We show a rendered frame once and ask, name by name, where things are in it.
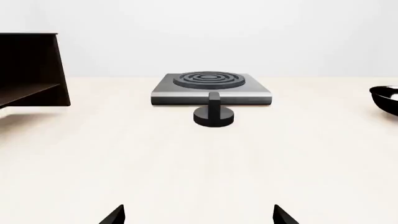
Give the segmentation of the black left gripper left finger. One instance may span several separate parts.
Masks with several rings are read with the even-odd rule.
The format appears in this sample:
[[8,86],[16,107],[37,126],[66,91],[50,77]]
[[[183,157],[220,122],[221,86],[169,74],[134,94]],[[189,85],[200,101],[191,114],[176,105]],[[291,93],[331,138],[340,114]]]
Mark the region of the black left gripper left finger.
[[125,222],[125,211],[124,205],[118,206],[113,210],[104,220],[99,222],[99,224],[124,224]]

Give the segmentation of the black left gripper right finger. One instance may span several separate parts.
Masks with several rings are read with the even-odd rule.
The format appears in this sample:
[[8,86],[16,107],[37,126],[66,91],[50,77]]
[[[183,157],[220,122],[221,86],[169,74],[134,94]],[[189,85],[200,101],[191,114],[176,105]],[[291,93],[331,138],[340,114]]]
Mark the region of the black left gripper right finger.
[[283,208],[274,205],[272,219],[274,224],[299,224],[292,216],[290,216]]

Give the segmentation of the black round stove knob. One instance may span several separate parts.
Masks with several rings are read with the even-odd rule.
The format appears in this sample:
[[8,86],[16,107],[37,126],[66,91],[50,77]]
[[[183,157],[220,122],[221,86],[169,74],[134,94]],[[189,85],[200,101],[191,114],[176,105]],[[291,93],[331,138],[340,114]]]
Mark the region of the black round stove knob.
[[193,120],[200,126],[220,128],[234,122],[234,111],[221,105],[218,92],[210,92],[207,106],[197,108],[193,112]]

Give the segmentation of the grey square stove with coil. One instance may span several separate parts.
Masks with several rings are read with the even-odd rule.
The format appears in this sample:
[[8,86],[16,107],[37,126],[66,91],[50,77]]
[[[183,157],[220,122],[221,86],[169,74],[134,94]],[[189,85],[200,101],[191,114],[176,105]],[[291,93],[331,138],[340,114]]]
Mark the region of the grey square stove with coil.
[[209,93],[218,93],[226,106],[269,106],[272,94],[248,74],[230,72],[186,72],[166,74],[153,89],[154,106],[195,106],[208,104]]

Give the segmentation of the black bowl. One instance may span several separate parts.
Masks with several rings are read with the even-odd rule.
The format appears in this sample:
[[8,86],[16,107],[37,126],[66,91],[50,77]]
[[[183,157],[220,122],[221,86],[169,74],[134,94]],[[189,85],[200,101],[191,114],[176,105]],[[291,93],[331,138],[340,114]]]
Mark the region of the black bowl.
[[398,94],[398,86],[375,86],[369,89],[373,102],[378,108],[398,116],[398,100],[391,97]]

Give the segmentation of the dark brown wooden shelf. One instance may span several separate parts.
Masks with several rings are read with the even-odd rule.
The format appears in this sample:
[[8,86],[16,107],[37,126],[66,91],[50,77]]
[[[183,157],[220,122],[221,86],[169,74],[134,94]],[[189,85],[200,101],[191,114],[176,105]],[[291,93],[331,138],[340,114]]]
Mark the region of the dark brown wooden shelf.
[[0,33],[0,110],[70,105],[57,33]]

